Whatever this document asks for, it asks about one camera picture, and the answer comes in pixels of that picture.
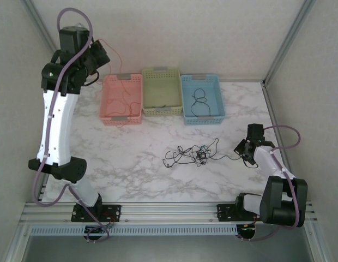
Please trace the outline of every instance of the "green basket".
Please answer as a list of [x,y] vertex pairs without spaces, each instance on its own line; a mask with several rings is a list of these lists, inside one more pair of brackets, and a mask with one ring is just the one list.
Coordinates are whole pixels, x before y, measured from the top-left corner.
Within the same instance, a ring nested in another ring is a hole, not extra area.
[[145,68],[142,79],[145,116],[181,115],[181,80],[177,67]]

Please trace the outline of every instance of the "basket handle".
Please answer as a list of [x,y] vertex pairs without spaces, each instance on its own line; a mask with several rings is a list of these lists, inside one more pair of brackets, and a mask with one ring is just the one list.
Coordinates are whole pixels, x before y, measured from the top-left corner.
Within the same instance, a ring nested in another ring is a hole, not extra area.
[[111,117],[111,121],[127,121],[128,117],[127,116],[116,116],[116,117]]
[[153,72],[154,73],[166,73],[168,72],[168,67],[154,67]]
[[154,109],[156,112],[166,112],[166,111],[171,111],[171,107],[166,107],[166,108],[155,108]]
[[192,80],[205,80],[207,79],[206,74],[194,74],[192,75]]
[[214,120],[215,118],[213,116],[199,116],[198,121],[207,121],[207,120]]
[[118,80],[131,80],[131,74],[117,74]]

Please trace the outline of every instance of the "plastic basket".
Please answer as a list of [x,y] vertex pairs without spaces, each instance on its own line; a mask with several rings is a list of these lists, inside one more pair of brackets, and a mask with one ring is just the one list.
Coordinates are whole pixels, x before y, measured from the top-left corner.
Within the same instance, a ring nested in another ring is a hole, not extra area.
[[143,112],[146,116],[181,115],[183,106],[178,68],[146,68],[142,77]]
[[[181,82],[185,125],[221,124],[226,113],[219,77],[212,74],[182,75]],[[198,101],[205,103],[195,103],[194,94],[196,99],[200,98]]]
[[104,125],[141,124],[141,108],[141,74],[109,75],[105,79],[99,114]]

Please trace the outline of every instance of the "marble surface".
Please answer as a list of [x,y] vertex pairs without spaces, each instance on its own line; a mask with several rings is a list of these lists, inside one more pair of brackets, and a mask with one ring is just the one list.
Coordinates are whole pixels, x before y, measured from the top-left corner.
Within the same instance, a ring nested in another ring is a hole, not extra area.
[[[145,117],[134,126],[104,126],[98,118],[100,86],[84,88],[77,102],[71,128],[71,155],[87,160],[86,176],[103,201],[201,202],[234,201],[240,192],[262,193],[267,177],[249,169],[243,161],[208,160],[204,166],[175,165],[166,168],[162,159],[181,145],[209,145],[219,138],[218,156],[235,158],[233,149],[246,137],[250,123],[271,125],[259,83],[222,82],[226,119],[221,125],[185,126],[183,116]],[[267,140],[276,144],[274,132]],[[61,191],[61,181],[49,177],[43,201]],[[73,202],[66,192],[62,202]]]

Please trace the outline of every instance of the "blue basket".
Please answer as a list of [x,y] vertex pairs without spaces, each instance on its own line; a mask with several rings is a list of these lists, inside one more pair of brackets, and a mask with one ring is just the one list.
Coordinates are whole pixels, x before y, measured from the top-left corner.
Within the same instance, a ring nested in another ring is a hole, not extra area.
[[182,75],[185,125],[221,124],[226,117],[217,75]]

